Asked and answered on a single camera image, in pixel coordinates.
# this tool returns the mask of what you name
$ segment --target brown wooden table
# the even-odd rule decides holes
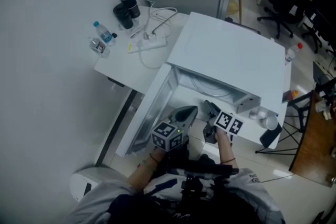
[[[336,147],[336,124],[335,120],[326,121],[322,113],[316,112],[315,104],[320,100],[321,97],[313,91],[304,133],[289,170],[331,187],[331,178],[336,176],[336,159],[330,154]]]

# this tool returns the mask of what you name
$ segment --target tiled floor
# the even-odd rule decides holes
[[[267,0],[264,0],[261,6],[257,6],[256,0],[243,0],[243,24],[260,30],[263,36],[270,38],[276,35],[276,24],[268,21],[257,21],[258,16],[267,16],[263,9],[265,4],[267,4]],[[230,17],[235,22],[238,22],[238,14],[231,15]],[[325,53],[325,49],[327,48],[326,43],[323,43],[323,48],[319,50],[317,55],[314,54],[312,39],[308,37],[307,40],[303,40],[301,38],[301,34],[305,32],[304,29],[298,29],[295,25],[291,25],[290,27],[295,32],[294,37],[289,38],[287,31],[282,28],[281,36],[277,42],[286,49],[298,42],[303,44],[303,49],[299,56],[293,61],[291,88],[298,89],[301,94],[305,94],[314,86],[312,75],[313,61],[319,61],[325,68],[328,68],[332,57]],[[330,67],[334,75],[333,67],[334,63]],[[297,124],[293,118],[286,118],[286,121],[291,124]],[[204,143],[202,134],[204,124],[204,122],[196,120],[190,130],[191,158],[196,159],[202,152],[206,152],[210,157],[217,160],[218,163],[218,149]],[[293,130],[292,127],[288,125],[287,127],[288,131],[291,132]],[[122,130],[118,132],[114,143],[118,144],[122,132]],[[287,134],[283,131],[281,137],[285,136]],[[295,138],[300,140],[301,135],[296,134]],[[277,149],[292,147],[296,147],[296,143],[289,138],[281,142]],[[259,150],[260,148],[259,145],[239,137],[236,137],[233,142],[233,151],[237,157],[239,167],[250,168],[258,175],[260,181],[264,182],[288,176],[263,183],[270,195],[278,203],[287,223],[311,223],[319,212],[330,209],[336,201],[335,186],[327,188],[297,175],[291,175],[288,172],[288,168],[292,161],[292,156],[255,154],[255,150]],[[146,151],[141,153],[141,156],[131,155],[126,158],[120,158],[115,155],[110,166],[129,176],[136,169],[139,159],[144,158],[147,154],[148,152]]]

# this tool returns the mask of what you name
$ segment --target smartphone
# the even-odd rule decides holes
[[[281,133],[282,127],[278,123],[278,126],[274,130],[267,130],[260,138],[260,142],[265,148],[268,148],[270,144],[277,138]]]

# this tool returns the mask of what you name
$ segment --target white wall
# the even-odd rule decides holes
[[[119,0],[0,0],[0,222],[57,223],[118,109],[88,48]]]

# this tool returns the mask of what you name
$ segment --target sleeve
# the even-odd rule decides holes
[[[226,190],[238,195],[256,211],[262,223],[285,223],[276,202],[260,183],[257,175],[250,169],[239,169],[239,173],[227,179]]]
[[[126,182],[118,180],[103,182],[88,192],[61,223],[108,223],[110,214],[107,210],[110,204],[119,195],[134,193],[134,189]]]

